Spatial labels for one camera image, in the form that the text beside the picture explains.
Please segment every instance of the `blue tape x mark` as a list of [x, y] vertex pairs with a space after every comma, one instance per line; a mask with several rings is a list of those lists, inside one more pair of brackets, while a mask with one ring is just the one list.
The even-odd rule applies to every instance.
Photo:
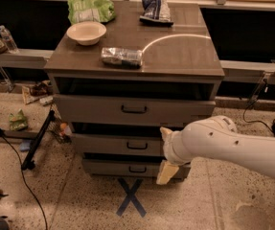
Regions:
[[117, 211], [117, 215], [120, 217], [126, 210], [128, 203], [131, 201], [133, 203], [133, 205], [136, 207], [140, 216], [144, 217], [147, 212], [145, 211], [144, 207], [141, 205], [141, 203], [138, 201], [137, 197], [135, 196], [135, 193], [137, 192], [137, 189], [140, 187], [143, 180], [137, 179], [131, 189], [129, 189], [129, 187], [124, 179], [119, 178], [118, 181], [119, 181], [120, 185], [126, 191], [126, 198], [123, 201], [123, 203], [121, 204], [121, 206], [119, 207], [119, 209]]

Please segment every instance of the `bowl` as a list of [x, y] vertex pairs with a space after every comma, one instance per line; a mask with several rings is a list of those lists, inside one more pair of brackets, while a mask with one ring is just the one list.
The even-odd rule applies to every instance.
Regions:
[[84, 21], [69, 27], [67, 35], [80, 45], [94, 45], [106, 33], [105, 25], [96, 21]]

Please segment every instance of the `plastic bottle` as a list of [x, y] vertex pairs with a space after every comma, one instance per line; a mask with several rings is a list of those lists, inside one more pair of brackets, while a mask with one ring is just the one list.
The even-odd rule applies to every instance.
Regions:
[[4, 43], [6, 44], [10, 53], [19, 53], [18, 47], [16, 46], [10, 30], [8, 30], [5, 26], [0, 26], [0, 35], [3, 38]]

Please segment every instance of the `drawer cabinet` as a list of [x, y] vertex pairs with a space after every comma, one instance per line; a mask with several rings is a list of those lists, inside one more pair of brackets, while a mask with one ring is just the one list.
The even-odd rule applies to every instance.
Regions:
[[[45, 71], [87, 173], [156, 177], [165, 159], [159, 128], [210, 117], [223, 71], [198, 5], [170, 4], [174, 24], [164, 30], [139, 22], [141, 3], [114, 5], [118, 15], [98, 44], [80, 46], [65, 35]], [[102, 47], [125, 46], [147, 49], [140, 69], [100, 61]], [[174, 178], [189, 170], [182, 166]]]

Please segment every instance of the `drawer handle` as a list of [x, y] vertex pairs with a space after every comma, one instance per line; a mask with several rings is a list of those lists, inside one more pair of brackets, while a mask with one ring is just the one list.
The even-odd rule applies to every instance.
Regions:
[[129, 108], [125, 107], [124, 105], [121, 106], [121, 110], [124, 113], [135, 113], [135, 114], [144, 114], [148, 111], [146, 106], [144, 106], [144, 109], [136, 110], [136, 109], [129, 109]]
[[134, 147], [132, 147], [132, 146], [129, 145], [129, 142], [126, 142], [126, 147], [130, 150], [146, 150], [148, 148], [148, 143], [145, 143], [144, 146], [140, 146], [140, 147], [134, 146]]
[[147, 167], [145, 167], [143, 170], [133, 170], [130, 166], [128, 167], [128, 170], [131, 173], [146, 173], [147, 172]]

